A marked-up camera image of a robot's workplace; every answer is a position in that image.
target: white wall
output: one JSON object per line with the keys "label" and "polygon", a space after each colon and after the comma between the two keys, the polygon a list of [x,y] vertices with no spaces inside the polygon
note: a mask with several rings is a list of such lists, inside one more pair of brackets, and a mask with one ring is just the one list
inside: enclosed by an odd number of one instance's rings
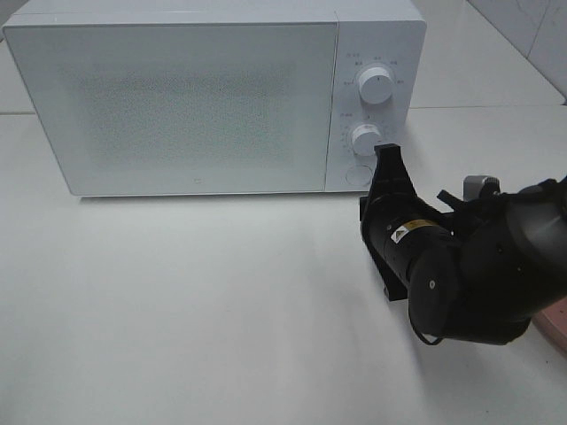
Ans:
{"label": "white wall", "polygon": [[470,0],[567,96],[567,0]]}
{"label": "white wall", "polygon": [[[17,11],[21,6],[27,3],[27,0],[0,0],[0,27],[5,23],[10,15]],[[2,40],[2,32],[0,31],[0,40]]]}

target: microwave control panel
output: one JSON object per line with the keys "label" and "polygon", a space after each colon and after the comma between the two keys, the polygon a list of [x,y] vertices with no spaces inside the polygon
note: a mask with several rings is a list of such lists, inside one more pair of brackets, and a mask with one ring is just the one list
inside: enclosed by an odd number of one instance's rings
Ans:
{"label": "microwave control panel", "polygon": [[403,146],[424,33],[421,20],[339,23],[325,191],[368,190],[374,146]]}

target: pink object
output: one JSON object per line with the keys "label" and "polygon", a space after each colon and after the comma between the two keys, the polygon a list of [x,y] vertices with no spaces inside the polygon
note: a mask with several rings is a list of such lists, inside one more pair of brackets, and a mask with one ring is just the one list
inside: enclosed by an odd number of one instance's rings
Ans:
{"label": "pink object", "polygon": [[567,298],[533,316],[542,334],[567,354]]}

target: microwave door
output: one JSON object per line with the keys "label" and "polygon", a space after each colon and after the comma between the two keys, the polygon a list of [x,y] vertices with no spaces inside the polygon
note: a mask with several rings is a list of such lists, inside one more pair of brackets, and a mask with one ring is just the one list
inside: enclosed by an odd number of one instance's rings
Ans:
{"label": "microwave door", "polygon": [[10,28],[79,196],[323,191],[337,23]]}

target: microwave knob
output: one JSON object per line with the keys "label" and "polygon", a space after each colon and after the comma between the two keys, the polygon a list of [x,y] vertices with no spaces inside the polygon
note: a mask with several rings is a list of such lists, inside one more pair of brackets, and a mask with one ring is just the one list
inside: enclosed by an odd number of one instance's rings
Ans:
{"label": "microwave knob", "polygon": [[382,142],[382,134],[374,124],[361,124],[351,134],[351,144],[356,155],[370,157],[374,147]]}
{"label": "microwave knob", "polygon": [[358,77],[358,90],[367,104],[381,104],[392,95],[393,76],[383,66],[372,66]]}

